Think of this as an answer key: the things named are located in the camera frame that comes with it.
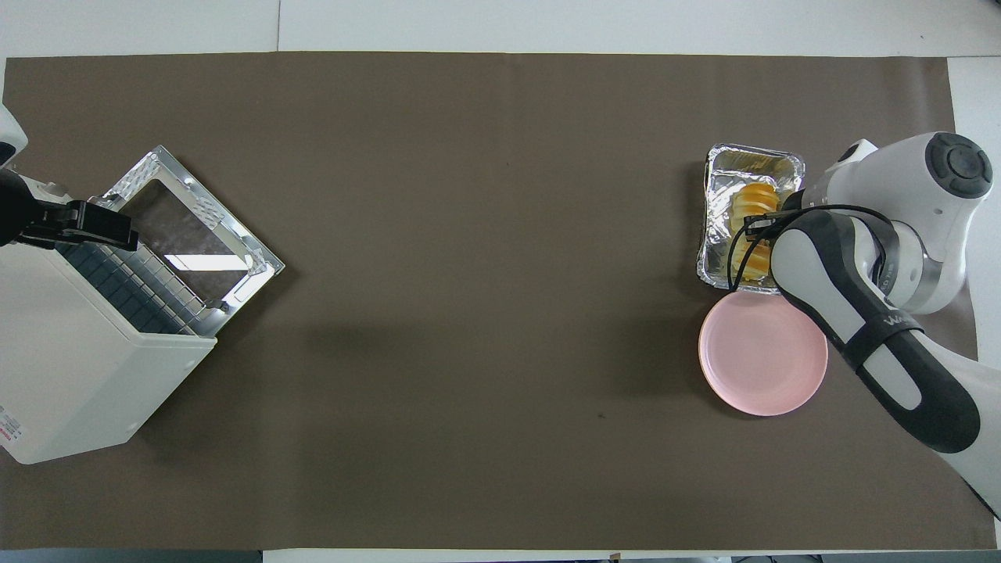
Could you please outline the cream toaster oven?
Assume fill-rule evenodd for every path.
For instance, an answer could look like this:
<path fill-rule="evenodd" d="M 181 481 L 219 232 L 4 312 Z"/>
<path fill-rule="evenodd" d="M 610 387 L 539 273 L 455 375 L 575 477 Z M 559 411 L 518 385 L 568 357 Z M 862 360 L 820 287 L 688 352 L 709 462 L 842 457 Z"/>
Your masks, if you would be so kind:
<path fill-rule="evenodd" d="M 56 249 L 0 247 L 0 405 L 25 427 L 0 448 L 37 464 L 124 444 L 215 346 L 137 331 Z"/>

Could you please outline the sliced golden bread loaf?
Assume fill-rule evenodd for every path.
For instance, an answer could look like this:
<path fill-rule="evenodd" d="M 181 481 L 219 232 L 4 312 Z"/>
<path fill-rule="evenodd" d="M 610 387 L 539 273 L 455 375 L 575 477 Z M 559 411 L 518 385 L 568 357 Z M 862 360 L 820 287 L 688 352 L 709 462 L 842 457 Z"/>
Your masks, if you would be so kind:
<path fill-rule="evenodd" d="M 776 189 L 769 183 L 748 183 L 730 199 L 729 225 L 730 233 L 734 235 L 730 244 L 734 249 L 734 254 L 730 258 L 730 267 L 732 267 L 733 272 L 739 271 L 741 261 L 751 245 L 746 234 L 737 236 L 739 229 L 744 227 L 744 218 L 751 215 L 776 213 L 779 202 L 780 197 Z M 771 253 L 772 246 L 768 240 L 759 242 L 744 266 L 741 280 L 757 282 L 757 279 L 765 278 L 771 268 Z"/>

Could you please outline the brown table mat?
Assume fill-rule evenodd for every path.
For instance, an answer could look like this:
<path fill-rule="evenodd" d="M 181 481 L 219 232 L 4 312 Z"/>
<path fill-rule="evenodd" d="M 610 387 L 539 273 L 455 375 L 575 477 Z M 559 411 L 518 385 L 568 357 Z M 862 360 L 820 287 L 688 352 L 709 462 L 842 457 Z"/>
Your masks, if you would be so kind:
<path fill-rule="evenodd" d="M 705 154 L 951 131 L 926 58 L 11 59 L 17 170 L 163 145 L 285 271 L 126 444 L 0 453 L 0 549 L 991 549 L 836 353 L 753 418 L 698 366 Z"/>

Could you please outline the silver glass oven door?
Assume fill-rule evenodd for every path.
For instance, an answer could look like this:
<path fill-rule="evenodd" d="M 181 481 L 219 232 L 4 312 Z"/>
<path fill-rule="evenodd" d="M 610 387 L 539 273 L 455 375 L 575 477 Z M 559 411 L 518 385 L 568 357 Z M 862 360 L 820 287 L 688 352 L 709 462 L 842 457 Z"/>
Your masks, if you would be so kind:
<path fill-rule="evenodd" d="M 164 146 L 90 200 L 130 217 L 139 245 L 212 307 L 228 307 L 229 320 L 285 270 L 285 263 Z"/>

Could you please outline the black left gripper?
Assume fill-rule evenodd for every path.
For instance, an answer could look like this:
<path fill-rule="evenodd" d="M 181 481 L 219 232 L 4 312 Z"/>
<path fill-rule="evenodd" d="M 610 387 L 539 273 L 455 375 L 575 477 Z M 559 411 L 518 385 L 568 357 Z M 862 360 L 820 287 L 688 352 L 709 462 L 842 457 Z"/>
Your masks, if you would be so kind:
<path fill-rule="evenodd" d="M 27 181 L 10 170 L 0 170 L 0 246 L 20 243 L 55 249 L 57 243 L 94 242 L 125 252 L 136 252 L 139 233 L 131 218 L 97 204 L 36 199 Z"/>

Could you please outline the pink round plate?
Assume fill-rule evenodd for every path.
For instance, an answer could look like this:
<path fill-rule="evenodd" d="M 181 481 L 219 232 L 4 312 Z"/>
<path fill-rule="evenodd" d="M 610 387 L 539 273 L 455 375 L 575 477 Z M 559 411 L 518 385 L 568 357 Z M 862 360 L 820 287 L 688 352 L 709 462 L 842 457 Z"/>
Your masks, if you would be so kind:
<path fill-rule="evenodd" d="M 804 406 L 821 387 L 828 359 L 821 329 L 777 294 L 729 293 L 698 333 L 698 363 L 712 391 L 758 417 Z"/>

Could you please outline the aluminium foil tray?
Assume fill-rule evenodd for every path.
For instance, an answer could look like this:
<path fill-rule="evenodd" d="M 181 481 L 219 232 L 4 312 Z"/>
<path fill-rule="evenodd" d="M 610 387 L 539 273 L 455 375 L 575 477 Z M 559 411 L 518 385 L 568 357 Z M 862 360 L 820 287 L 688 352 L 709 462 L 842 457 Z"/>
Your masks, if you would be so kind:
<path fill-rule="evenodd" d="M 744 264 L 733 272 L 730 258 L 734 254 L 734 235 L 730 233 L 730 199 L 748 183 L 769 183 L 780 202 L 803 186 L 805 161 L 796 153 L 773 149 L 758 149 L 744 144 L 718 143 L 705 157 L 703 238 L 696 261 L 698 277 L 717 289 L 730 289 L 737 284 L 740 291 L 777 293 L 770 274 L 757 282 L 742 282 Z"/>

